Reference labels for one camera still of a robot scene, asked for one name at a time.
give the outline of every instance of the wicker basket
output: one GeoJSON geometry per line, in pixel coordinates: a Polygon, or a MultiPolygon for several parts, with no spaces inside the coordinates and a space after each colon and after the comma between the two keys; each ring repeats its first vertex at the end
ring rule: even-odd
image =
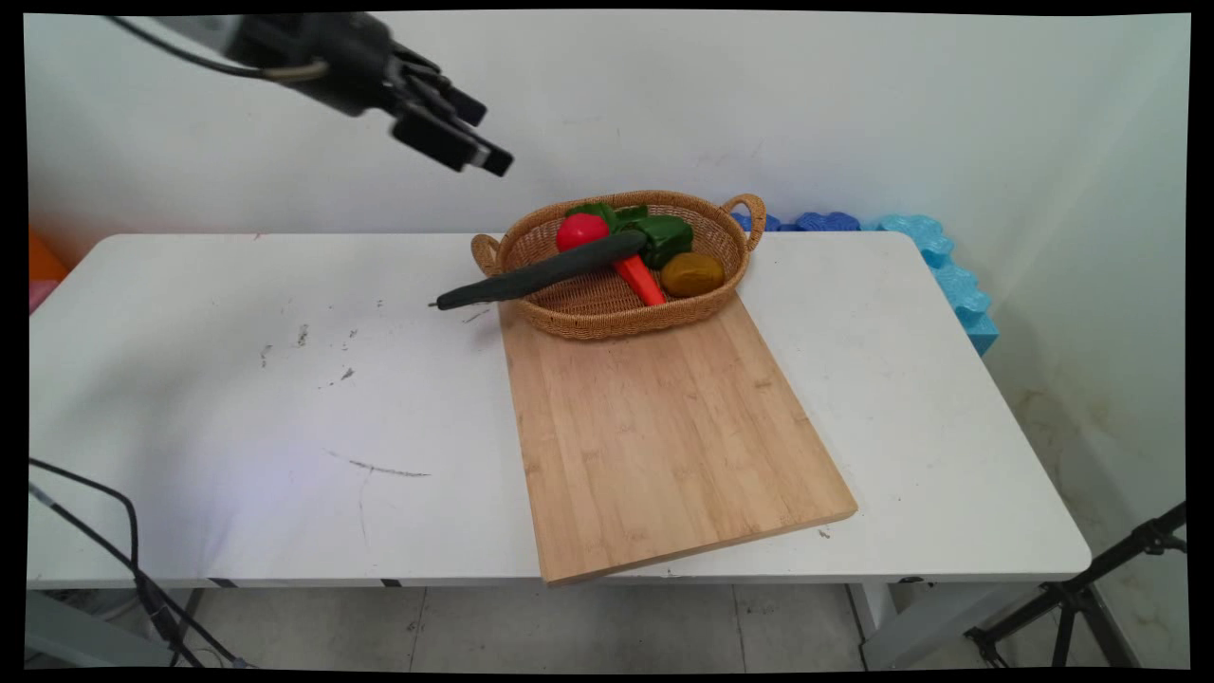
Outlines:
{"type": "Polygon", "coordinates": [[[703,319],[725,304],[742,280],[750,251],[762,237],[766,209],[754,194],[739,194],[717,206],[679,192],[625,192],[562,201],[539,209],[516,222],[499,243],[488,234],[472,238],[472,257],[486,275],[509,272],[556,255],[556,229],[565,211],[579,204],[606,201],[614,209],[647,204],[651,214],[676,215],[694,230],[692,250],[708,254],[725,267],[725,284],[708,294],[685,298],[666,296],[660,306],[646,306],[611,268],[557,281],[515,301],[532,324],[571,338],[601,338],[663,329],[703,319]],[[744,204],[750,211],[750,234],[743,232],[730,210],[744,204]]]}

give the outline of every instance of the plastic vegetable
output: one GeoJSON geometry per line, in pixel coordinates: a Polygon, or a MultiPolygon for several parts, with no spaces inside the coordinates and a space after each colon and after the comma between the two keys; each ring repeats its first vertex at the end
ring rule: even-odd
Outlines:
{"type": "Polygon", "coordinates": [[[539,291],[549,284],[588,273],[628,256],[635,256],[641,246],[645,246],[645,238],[640,234],[628,232],[609,234],[529,266],[452,289],[430,304],[446,311],[469,303],[518,298],[532,291],[539,291]]]}
{"type": "Polygon", "coordinates": [[[641,249],[641,260],[653,269],[662,269],[675,254],[691,251],[694,232],[687,221],[679,216],[649,215],[645,204],[614,210],[602,201],[582,204],[565,212],[566,216],[591,214],[607,221],[612,234],[624,229],[640,229],[645,233],[646,245],[641,249]]]}
{"type": "MultiPolygon", "coordinates": [[[[620,214],[643,217],[645,211],[647,211],[645,206],[639,206],[624,209],[620,214]]],[[[586,204],[585,206],[573,209],[573,211],[566,214],[565,221],[556,230],[556,247],[563,251],[584,244],[588,240],[606,237],[611,232],[608,220],[618,222],[620,214],[617,214],[607,204],[586,204]],[[589,207],[589,210],[579,211],[579,209],[584,207],[589,207]]],[[[612,266],[624,278],[624,281],[628,283],[632,291],[641,297],[641,301],[646,306],[658,306],[666,302],[662,288],[658,286],[658,281],[653,279],[653,274],[640,256],[631,255],[626,258],[620,258],[614,261],[612,266]]]]}
{"type": "Polygon", "coordinates": [[[725,268],[708,254],[679,254],[662,268],[662,285],[675,296],[699,296],[725,284],[725,268]]]}
{"type": "Polygon", "coordinates": [[[646,245],[641,258],[653,269],[662,269],[676,254],[691,251],[693,232],[679,216],[646,216],[620,227],[645,233],[646,245]]]}

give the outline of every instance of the gray floor tile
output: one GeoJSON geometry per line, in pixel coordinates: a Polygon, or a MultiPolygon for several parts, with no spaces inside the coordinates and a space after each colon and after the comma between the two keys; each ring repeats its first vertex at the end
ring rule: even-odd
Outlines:
{"type": "Polygon", "coordinates": [[[978,649],[966,638],[954,638],[938,650],[908,666],[908,671],[931,671],[941,668],[986,668],[986,662],[978,655],[978,649]]]}
{"type": "MultiPolygon", "coordinates": [[[[421,598],[421,588],[216,588],[195,619],[262,668],[408,671],[421,598]]],[[[208,648],[193,631],[186,644],[208,648]]]]}
{"type": "Polygon", "coordinates": [[[1070,666],[1108,666],[1105,653],[1096,644],[1096,637],[1091,634],[1088,621],[1082,616],[1074,620],[1074,631],[1071,632],[1071,656],[1067,658],[1070,666]]]}
{"type": "Polygon", "coordinates": [[[844,586],[739,585],[734,591],[748,672],[863,671],[844,586]]]}
{"type": "Polygon", "coordinates": [[[728,586],[430,588],[413,671],[741,672],[728,586]]]}

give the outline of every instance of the orange object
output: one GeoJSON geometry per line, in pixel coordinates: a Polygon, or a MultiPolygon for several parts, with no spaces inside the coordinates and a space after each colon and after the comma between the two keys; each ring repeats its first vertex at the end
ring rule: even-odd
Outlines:
{"type": "Polygon", "coordinates": [[[53,279],[62,281],[68,275],[68,268],[55,257],[55,254],[42,244],[42,240],[29,228],[29,279],[53,279]]]}
{"type": "Polygon", "coordinates": [[[626,258],[620,258],[612,263],[615,272],[628,281],[628,285],[636,291],[636,295],[645,301],[646,306],[660,306],[666,302],[665,294],[662,292],[662,288],[658,286],[658,281],[653,279],[653,273],[649,268],[645,266],[645,261],[641,256],[632,255],[626,258]]]}

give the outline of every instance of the basket handle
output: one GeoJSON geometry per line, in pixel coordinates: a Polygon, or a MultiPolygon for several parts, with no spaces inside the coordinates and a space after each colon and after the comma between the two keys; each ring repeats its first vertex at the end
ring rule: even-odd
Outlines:
{"type": "Polygon", "coordinates": [[[493,277],[501,272],[498,267],[498,246],[500,243],[488,234],[477,234],[472,238],[472,258],[481,266],[481,272],[486,277],[493,277]]]}
{"type": "Polygon", "coordinates": [[[767,224],[767,206],[755,194],[738,194],[721,204],[721,207],[725,209],[725,212],[730,212],[738,204],[745,204],[747,211],[750,212],[750,239],[747,241],[747,250],[754,251],[759,240],[762,239],[762,228],[767,224]]]}

